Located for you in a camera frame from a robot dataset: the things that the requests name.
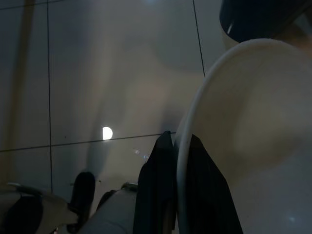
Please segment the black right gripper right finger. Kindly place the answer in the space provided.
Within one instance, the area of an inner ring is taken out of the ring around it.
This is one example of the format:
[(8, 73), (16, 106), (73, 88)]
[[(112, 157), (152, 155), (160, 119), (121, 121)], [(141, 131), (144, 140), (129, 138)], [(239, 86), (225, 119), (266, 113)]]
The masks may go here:
[(194, 135), (187, 165), (187, 215), (191, 234), (243, 233), (227, 181)]

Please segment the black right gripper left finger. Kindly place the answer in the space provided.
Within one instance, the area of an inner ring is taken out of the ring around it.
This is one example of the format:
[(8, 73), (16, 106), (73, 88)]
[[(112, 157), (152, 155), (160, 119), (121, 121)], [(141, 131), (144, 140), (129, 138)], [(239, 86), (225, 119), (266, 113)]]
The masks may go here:
[(175, 229), (176, 154), (171, 132), (156, 140), (138, 177), (134, 234), (170, 234)]

